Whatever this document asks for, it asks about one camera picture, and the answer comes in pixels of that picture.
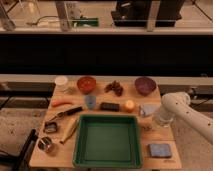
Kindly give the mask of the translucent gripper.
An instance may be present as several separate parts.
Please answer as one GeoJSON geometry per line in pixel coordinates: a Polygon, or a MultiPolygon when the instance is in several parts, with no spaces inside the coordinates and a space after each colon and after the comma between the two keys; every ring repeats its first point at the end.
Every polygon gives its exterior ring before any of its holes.
{"type": "Polygon", "coordinates": [[[164,107],[159,107],[152,117],[154,127],[169,127],[174,120],[174,115],[168,112],[164,107]]]}

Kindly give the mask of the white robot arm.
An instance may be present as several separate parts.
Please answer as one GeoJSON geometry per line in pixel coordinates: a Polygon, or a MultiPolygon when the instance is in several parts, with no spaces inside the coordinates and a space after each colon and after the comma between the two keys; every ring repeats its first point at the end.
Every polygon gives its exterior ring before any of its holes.
{"type": "Polygon", "coordinates": [[[180,117],[191,128],[213,144],[213,119],[190,107],[190,96],[185,92],[167,93],[161,98],[161,106],[154,112],[152,123],[168,127],[174,117],[180,117]]]}

